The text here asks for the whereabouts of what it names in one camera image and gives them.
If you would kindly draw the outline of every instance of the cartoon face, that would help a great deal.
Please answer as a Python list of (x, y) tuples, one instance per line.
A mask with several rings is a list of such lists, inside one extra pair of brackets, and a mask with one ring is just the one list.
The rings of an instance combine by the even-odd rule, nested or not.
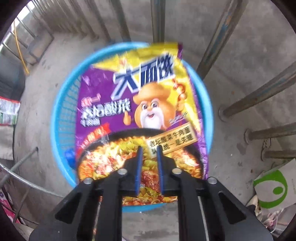
[(149, 83), (134, 96), (138, 104), (135, 122), (140, 128), (167, 129), (169, 120), (176, 116), (176, 108), (167, 101), (170, 90), (158, 83)]

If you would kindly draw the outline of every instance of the yellow pole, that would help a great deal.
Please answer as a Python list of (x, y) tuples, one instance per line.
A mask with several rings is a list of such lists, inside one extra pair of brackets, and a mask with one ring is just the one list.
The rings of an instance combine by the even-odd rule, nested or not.
[(15, 27), (15, 21), (13, 21), (13, 28), (14, 28), (14, 33), (15, 33), (15, 42), (16, 42), (16, 44), (17, 44), (17, 50), (18, 50), (18, 52), (19, 52), (20, 59), (21, 59), (21, 61), (22, 61), (22, 65), (24, 66), (24, 69), (25, 69), (27, 75), (29, 75), (29, 70), (28, 70), (28, 68), (27, 68), (27, 66), (26, 66), (26, 64), (25, 64), (25, 62), (24, 62), (24, 59), (23, 59), (23, 57), (22, 57), (22, 53), (21, 53), (21, 51), (20, 51), (20, 46), (19, 46), (19, 44), (18, 44), (18, 40), (17, 40), (17, 28)]

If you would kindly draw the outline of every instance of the orange hat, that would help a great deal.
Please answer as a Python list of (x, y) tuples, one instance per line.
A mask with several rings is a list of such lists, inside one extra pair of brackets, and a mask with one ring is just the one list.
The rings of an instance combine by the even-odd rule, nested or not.
[(164, 88), (157, 82), (150, 82), (140, 89), (139, 93), (133, 97), (133, 101), (140, 104), (143, 100), (153, 100), (154, 98), (166, 100), (169, 96), (170, 89)]

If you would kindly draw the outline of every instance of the instant noodle package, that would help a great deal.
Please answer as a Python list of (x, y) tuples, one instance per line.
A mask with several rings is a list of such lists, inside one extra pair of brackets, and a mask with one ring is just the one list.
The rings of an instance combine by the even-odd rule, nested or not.
[(159, 188), (156, 147), (193, 177), (208, 161), (195, 88), (178, 43), (154, 44), (92, 64), (81, 78), (76, 118), (79, 181), (104, 178), (143, 148), (140, 194), (123, 205), (173, 202)]

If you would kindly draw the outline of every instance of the green oval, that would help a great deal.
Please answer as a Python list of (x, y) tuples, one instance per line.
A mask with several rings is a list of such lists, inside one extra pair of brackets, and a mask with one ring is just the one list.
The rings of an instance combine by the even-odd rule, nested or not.
[(279, 194), (281, 194), (283, 191), (284, 191), (284, 189), (283, 189), (282, 187), (276, 187), (276, 188), (273, 190), (273, 193), (276, 194), (276, 195), (279, 195)]

